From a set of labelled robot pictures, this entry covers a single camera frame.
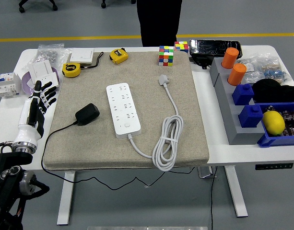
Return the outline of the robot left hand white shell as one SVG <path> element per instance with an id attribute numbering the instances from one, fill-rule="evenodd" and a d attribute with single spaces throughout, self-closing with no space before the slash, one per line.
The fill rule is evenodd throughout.
<path id="1" fill-rule="evenodd" d="M 19 133 L 12 143 L 12 151 L 35 153 L 38 140 L 44 134 L 45 114 L 57 100 L 56 89 L 51 81 L 44 85 L 39 80 L 36 82 L 33 94 L 24 102 L 18 124 Z"/>

